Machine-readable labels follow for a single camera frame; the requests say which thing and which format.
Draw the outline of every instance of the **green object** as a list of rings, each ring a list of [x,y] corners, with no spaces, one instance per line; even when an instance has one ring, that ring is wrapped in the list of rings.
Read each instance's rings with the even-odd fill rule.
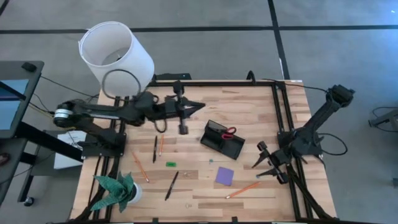
[[[177,164],[175,162],[166,162],[167,167],[176,167]]]
[[[134,186],[134,181],[131,177],[131,172],[123,177],[122,173],[119,171],[117,180],[104,176],[94,176],[94,179],[98,180],[99,184],[107,190],[109,194],[105,198],[96,202],[92,206],[91,211],[119,203],[119,211],[123,212],[127,207],[128,201],[133,198],[132,188]]]

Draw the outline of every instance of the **white cylinder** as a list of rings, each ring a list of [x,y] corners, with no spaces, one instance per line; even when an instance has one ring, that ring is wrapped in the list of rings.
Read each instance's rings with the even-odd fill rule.
[[[137,193],[134,196],[134,198],[132,198],[130,201],[128,201],[129,204],[137,203],[142,197],[142,188],[141,188],[141,186],[136,184],[136,183],[134,183],[134,186],[136,186],[136,188],[137,188]]]
[[[154,75],[154,61],[120,22],[103,22],[91,28],[79,41],[79,52],[109,95],[137,95],[139,84],[143,91]]]

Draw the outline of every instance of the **wooden table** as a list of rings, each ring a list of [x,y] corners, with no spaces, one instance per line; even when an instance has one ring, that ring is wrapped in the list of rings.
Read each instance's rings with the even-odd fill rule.
[[[161,100],[165,95],[173,95],[171,87],[155,87],[148,90],[158,95]],[[287,86],[287,93],[294,125],[296,128],[303,126],[311,117],[304,89]],[[154,138],[155,135],[160,137],[160,134],[154,129],[154,124],[147,122],[140,128],[126,127],[127,146],[119,170],[122,174],[132,172],[134,181],[141,185],[144,193],[138,203],[129,205],[123,213],[119,213],[118,205],[115,205],[111,221],[150,222],[152,218],[157,217],[160,222],[230,222],[233,216],[237,216],[240,222],[295,220],[289,185],[280,185],[276,178],[271,176],[257,179],[256,174],[270,168],[265,161],[255,169],[251,169],[259,157],[256,147],[259,141],[265,141],[270,152],[278,149],[276,138],[278,124],[271,87],[186,86],[184,96],[193,101],[206,103],[206,107],[197,111],[187,121],[188,135],[178,135],[177,119],[168,121],[164,151],[161,157],[157,156],[155,164],[152,163]],[[284,126],[287,128],[281,93],[279,101]],[[98,102],[103,105],[113,105],[113,100],[102,93]],[[234,161],[200,144],[200,138],[209,119],[227,127],[237,127],[236,135],[246,140],[238,160]],[[97,120],[96,124],[106,128],[109,126],[109,121]],[[149,184],[134,162],[131,151],[134,151],[141,160],[150,179]],[[71,218],[79,215],[87,206],[97,159],[94,157],[84,161]],[[308,156],[305,159],[308,164],[304,164],[303,168],[309,191],[327,213],[335,216],[323,165],[314,157]],[[176,162],[177,167],[166,167],[166,162]],[[219,167],[234,170],[232,186],[215,182]],[[180,175],[170,198],[165,201],[166,192],[177,170],[180,171]],[[234,198],[225,199],[228,194],[257,181],[261,181],[261,184],[256,188]],[[304,217],[303,198],[298,189],[297,192],[301,214]],[[99,217],[104,217],[104,209]]]

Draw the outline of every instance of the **purple sticky note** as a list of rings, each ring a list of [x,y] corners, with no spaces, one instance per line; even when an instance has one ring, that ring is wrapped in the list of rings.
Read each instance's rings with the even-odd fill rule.
[[[219,167],[217,172],[216,182],[227,186],[231,186],[233,177],[234,177],[233,170],[224,167]]]

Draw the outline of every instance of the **floor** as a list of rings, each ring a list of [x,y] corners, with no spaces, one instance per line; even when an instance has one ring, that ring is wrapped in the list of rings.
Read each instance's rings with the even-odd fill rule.
[[[396,222],[398,189],[393,188],[392,178],[398,177],[398,139],[395,133],[370,128],[368,119],[373,108],[398,105],[397,1],[10,0],[0,16],[0,60],[42,60],[43,76],[97,94],[99,83],[81,60],[78,41],[82,29],[104,21],[119,21],[132,28],[259,27],[250,31],[135,32],[154,59],[157,74],[188,72],[194,79],[243,79],[252,70],[257,78],[290,78],[308,86],[342,84],[354,89],[352,104],[320,129],[339,135],[349,147],[345,156],[325,156],[336,211],[342,220]],[[270,29],[277,25],[280,29]],[[58,34],[29,31],[54,29],[60,30]],[[12,34],[10,30],[23,31]],[[306,92],[315,112],[325,101],[324,95],[316,90]],[[82,98],[47,80],[39,82],[35,93],[51,110],[65,100]],[[33,102],[40,105],[36,98]],[[28,110],[24,120],[39,129],[55,129],[51,120],[33,110]],[[328,151],[342,150],[339,142],[328,138],[322,146]],[[17,172],[26,168],[20,165]],[[0,209],[1,223],[66,220],[78,175],[78,169],[71,169],[62,176],[36,178],[29,195],[37,202],[30,208],[16,203],[24,176],[14,178]]]

